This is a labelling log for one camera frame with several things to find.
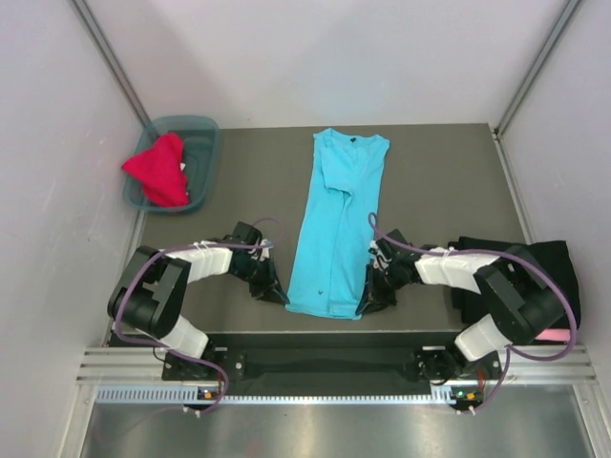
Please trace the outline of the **cyan t shirt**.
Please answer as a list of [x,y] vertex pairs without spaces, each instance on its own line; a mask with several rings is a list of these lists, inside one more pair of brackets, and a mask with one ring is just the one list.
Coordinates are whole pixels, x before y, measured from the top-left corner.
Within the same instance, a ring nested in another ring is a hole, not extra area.
[[369,245],[390,141],[326,129],[313,136],[313,166],[288,287],[289,312],[358,320]]

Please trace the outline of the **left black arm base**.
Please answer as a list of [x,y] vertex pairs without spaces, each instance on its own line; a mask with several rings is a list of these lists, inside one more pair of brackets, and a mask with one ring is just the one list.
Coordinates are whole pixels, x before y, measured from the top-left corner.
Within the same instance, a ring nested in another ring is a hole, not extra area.
[[[180,358],[166,348],[153,347],[153,356],[162,363],[161,379],[172,382],[223,382],[222,374],[214,367]],[[230,381],[239,379],[245,368],[246,352],[230,345],[221,337],[211,337],[201,358],[222,368]]]

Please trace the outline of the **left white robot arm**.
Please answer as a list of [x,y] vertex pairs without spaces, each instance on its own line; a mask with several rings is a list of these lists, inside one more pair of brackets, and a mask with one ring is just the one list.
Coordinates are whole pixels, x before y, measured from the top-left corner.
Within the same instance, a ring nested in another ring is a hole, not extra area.
[[274,242],[254,225],[239,221],[221,239],[158,250],[140,246],[130,258],[107,306],[115,333],[129,344],[156,344],[183,357],[196,378],[216,369],[209,337],[181,314],[187,286],[231,275],[248,284],[257,301],[289,303],[275,269]]

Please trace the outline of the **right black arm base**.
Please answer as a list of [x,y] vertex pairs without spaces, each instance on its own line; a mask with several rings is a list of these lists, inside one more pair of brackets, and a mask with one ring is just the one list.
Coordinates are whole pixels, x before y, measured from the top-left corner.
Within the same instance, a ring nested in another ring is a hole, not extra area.
[[417,348],[414,360],[419,378],[438,385],[452,380],[474,381],[480,375],[484,381],[497,380],[502,372],[496,353],[470,362],[454,346]]

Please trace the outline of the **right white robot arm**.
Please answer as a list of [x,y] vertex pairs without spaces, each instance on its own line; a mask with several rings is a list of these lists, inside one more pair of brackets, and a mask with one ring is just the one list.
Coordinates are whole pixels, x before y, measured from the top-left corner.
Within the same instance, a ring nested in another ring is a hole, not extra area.
[[456,377],[470,376],[491,353],[531,344],[561,319],[568,323],[567,344],[576,342],[578,321],[569,297],[529,245],[511,244],[503,251],[417,248],[393,230],[380,234],[369,253],[359,315],[395,305],[397,292],[409,284],[446,286],[479,298],[483,317],[457,334],[446,350],[446,367]]

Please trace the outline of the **red t shirt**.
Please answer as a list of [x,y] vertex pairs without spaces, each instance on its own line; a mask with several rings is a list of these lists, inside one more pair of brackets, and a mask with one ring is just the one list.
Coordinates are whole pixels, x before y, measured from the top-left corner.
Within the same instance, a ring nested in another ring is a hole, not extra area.
[[151,148],[126,160],[121,169],[140,183],[144,195],[156,206],[180,207],[190,203],[182,157],[182,139],[168,133]]

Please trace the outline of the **teal plastic basket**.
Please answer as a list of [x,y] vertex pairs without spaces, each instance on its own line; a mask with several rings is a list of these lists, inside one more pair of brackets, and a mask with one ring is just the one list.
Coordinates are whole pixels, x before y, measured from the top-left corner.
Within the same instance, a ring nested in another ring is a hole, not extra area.
[[204,204],[214,175],[221,133],[201,115],[170,115],[151,121],[126,174],[123,199],[139,211],[189,214]]

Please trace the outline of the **black folded t shirt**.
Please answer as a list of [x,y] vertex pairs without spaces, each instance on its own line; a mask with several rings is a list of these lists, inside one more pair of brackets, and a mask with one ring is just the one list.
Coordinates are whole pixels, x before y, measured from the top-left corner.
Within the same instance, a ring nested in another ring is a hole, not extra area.
[[[466,236],[461,236],[458,240],[448,243],[449,247],[458,250],[484,249],[506,251],[512,245],[514,245],[513,242],[475,239]],[[569,255],[567,243],[564,240],[533,243],[528,246],[528,250],[569,301],[577,328],[579,328],[581,323],[579,282]],[[451,300],[453,309],[460,313],[460,319],[463,324],[476,323],[487,313],[481,297],[476,293],[462,289],[452,289]]]

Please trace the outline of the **pink folded t shirt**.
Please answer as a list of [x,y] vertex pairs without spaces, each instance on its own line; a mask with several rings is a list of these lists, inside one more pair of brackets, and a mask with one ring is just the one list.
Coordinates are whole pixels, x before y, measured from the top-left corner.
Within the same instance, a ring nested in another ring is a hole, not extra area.
[[542,342],[568,343],[571,340],[571,332],[569,329],[549,328],[536,336],[536,340]]

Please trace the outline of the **aluminium front rail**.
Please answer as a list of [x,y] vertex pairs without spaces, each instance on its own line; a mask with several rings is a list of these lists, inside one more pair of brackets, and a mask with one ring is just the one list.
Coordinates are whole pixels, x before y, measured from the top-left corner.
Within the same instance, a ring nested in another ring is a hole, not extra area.
[[[245,368],[232,385],[267,378],[296,385],[314,381],[328,384],[345,380],[380,385],[383,382],[428,383],[421,380],[415,366],[414,351],[408,347],[391,348],[286,348],[240,347],[246,352]],[[513,354],[499,355],[501,368],[507,367],[507,381],[524,385],[588,384],[596,380],[587,352],[577,347],[561,360],[547,362],[550,346],[535,346],[533,360]],[[76,380],[83,385],[139,385],[168,383],[182,385],[214,384],[216,381],[172,382],[161,379],[162,363],[148,347],[90,348],[86,350]],[[455,384],[474,381],[452,380]]]

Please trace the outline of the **left aluminium corner post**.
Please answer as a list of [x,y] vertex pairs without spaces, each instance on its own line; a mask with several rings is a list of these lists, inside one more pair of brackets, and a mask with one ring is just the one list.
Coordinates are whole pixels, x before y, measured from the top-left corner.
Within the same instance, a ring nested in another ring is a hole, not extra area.
[[151,122],[151,118],[89,3],[85,0],[69,0],[68,3],[94,43],[102,61],[111,73],[137,121],[142,127],[146,127]]

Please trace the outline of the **aluminium corner post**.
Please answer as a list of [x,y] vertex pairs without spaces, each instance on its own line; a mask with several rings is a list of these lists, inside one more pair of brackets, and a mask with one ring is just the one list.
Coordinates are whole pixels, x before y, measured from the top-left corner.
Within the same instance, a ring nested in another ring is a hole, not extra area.
[[535,53],[533,61],[517,85],[510,102],[503,111],[498,123],[492,129],[495,140],[500,140],[509,129],[526,97],[535,86],[547,61],[552,56],[582,5],[582,0],[569,0],[563,3],[552,27],[545,34],[544,40]]
[[151,122],[151,118],[89,3],[85,0],[69,0],[68,3],[94,43],[102,61],[111,73],[137,121],[142,127],[146,127]]

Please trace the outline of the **right aluminium corner post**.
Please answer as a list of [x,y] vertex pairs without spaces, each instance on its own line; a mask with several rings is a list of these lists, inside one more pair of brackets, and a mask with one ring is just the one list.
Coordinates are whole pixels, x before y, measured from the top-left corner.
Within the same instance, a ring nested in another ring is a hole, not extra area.
[[582,0],[569,0],[563,3],[552,27],[545,34],[544,40],[535,53],[533,61],[517,85],[510,102],[503,111],[498,123],[492,129],[495,140],[500,140],[509,129],[526,97],[535,86],[547,61],[552,56],[582,5]]

